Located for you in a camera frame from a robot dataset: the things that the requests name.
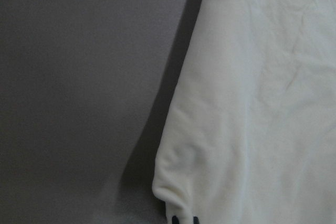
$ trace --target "sleeve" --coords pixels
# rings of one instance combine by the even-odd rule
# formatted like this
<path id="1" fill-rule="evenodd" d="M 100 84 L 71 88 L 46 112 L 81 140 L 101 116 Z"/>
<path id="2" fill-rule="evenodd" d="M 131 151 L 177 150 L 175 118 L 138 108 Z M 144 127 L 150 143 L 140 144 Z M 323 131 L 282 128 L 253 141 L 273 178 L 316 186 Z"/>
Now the sleeve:
<path id="1" fill-rule="evenodd" d="M 252 1 L 201 2 L 155 158 L 152 190 L 168 224 L 233 223 L 219 221 L 241 211 L 247 107 L 260 68 Z"/>

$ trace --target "dark stripe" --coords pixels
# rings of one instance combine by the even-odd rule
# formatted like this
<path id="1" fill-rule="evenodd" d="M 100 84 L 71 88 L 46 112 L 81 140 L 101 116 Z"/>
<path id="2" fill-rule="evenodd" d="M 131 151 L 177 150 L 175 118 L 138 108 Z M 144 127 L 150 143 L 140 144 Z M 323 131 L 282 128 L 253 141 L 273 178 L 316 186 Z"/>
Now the dark stripe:
<path id="1" fill-rule="evenodd" d="M 200 224 L 197 216 L 194 216 L 194 224 Z"/>
<path id="2" fill-rule="evenodd" d="M 180 222 L 178 221 L 179 219 L 176 217 L 176 215 L 174 215 L 172 217 L 172 224 L 180 224 Z"/>

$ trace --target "gray wall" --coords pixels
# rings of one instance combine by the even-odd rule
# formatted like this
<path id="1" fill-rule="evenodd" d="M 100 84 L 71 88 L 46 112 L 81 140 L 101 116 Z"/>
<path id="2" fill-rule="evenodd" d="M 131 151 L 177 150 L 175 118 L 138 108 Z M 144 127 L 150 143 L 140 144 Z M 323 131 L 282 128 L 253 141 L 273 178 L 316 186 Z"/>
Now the gray wall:
<path id="1" fill-rule="evenodd" d="M 0 222 L 165 223 L 154 158 L 201 0 L 0 2 Z"/>

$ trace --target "white garment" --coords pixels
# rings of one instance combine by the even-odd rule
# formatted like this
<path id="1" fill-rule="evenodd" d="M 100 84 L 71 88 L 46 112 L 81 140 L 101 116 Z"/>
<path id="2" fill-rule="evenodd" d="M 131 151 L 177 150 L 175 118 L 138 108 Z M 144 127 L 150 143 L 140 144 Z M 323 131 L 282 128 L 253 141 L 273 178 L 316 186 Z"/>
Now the white garment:
<path id="1" fill-rule="evenodd" d="M 155 159 L 168 223 L 336 223 L 336 0 L 202 0 Z"/>

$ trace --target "white sweatshirt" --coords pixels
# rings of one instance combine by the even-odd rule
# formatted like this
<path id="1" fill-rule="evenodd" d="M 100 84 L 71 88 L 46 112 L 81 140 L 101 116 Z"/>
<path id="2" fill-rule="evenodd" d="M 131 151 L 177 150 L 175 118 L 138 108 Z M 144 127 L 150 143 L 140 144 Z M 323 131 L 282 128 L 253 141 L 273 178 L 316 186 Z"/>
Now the white sweatshirt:
<path id="1" fill-rule="evenodd" d="M 168 224 L 335 224 L 336 0 L 199 11 L 155 159 Z"/>

